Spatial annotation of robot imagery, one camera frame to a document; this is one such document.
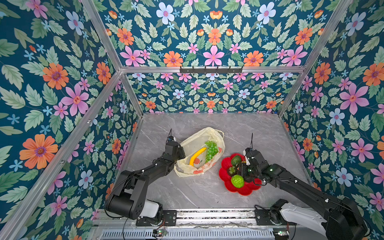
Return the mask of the yellow fake banana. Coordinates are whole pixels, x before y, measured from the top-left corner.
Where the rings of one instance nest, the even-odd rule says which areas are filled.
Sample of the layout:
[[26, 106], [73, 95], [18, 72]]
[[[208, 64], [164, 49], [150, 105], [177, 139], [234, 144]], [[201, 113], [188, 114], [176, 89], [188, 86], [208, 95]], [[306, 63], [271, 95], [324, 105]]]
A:
[[192, 157], [190, 158], [190, 162], [189, 162], [189, 165], [190, 166], [194, 166], [195, 164], [195, 160], [203, 153], [207, 150], [207, 147], [203, 147], [201, 148], [200, 150], [198, 150], [194, 155], [192, 155]]

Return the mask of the red flower-shaped plastic bowl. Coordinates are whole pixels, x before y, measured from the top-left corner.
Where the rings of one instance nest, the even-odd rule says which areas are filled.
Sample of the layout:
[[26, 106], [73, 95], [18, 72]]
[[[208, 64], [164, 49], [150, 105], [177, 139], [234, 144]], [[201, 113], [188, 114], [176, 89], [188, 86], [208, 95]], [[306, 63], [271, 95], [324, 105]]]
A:
[[229, 192], [249, 196], [261, 188], [261, 180], [249, 176], [252, 172], [246, 170], [246, 166], [245, 157], [241, 154], [232, 154], [222, 160], [219, 177]]

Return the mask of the cream plastic fruit-print bag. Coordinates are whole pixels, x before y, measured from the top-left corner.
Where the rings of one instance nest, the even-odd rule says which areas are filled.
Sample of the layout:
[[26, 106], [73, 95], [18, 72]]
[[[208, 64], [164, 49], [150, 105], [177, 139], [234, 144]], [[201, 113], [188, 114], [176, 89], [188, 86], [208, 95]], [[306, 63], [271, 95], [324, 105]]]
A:
[[184, 140], [181, 146], [185, 157], [174, 166], [177, 176], [186, 178], [203, 175], [216, 164], [226, 149], [224, 132], [207, 127]]

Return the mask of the green fake grapes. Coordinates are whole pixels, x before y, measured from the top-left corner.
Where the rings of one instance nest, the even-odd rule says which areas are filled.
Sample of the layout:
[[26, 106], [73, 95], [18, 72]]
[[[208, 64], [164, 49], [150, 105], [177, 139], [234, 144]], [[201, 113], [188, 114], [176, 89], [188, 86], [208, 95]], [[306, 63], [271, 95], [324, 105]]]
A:
[[216, 142], [214, 142], [214, 141], [207, 141], [207, 142], [205, 142], [205, 145], [207, 147], [205, 163], [208, 163], [219, 152], [219, 149], [218, 149]]

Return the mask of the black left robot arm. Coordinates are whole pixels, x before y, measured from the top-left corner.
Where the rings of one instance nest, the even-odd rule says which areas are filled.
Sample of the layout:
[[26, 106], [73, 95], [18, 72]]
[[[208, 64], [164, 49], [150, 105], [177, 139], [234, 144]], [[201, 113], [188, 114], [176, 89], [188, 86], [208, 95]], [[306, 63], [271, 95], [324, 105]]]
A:
[[148, 167], [137, 171], [120, 173], [113, 190], [106, 200], [105, 210], [131, 220], [149, 218], [162, 220], [163, 207], [160, 203], [147, 200], [149, 185], [167, 176], [177, 161], [185, 158], [183, 147], [169, 135], [165, 151]]

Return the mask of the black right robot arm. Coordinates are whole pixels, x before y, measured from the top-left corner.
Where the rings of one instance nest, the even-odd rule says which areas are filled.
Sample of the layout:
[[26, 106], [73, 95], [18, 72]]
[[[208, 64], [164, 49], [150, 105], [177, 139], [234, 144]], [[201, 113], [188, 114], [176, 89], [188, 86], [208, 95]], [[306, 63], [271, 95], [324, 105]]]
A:
[[309, 206], [303, 209], [280, 199], [271, 207], [274, 221], [283, 218], [286, 222], [318, 232], [329, 240], [361, 240], [365, 237], [369, 227], [353, 200], [340, 200], [328, 195], [298, 179], [284, 167], [270, 165], [256, 149], [246, 148], [244, 155], [252, 176]]

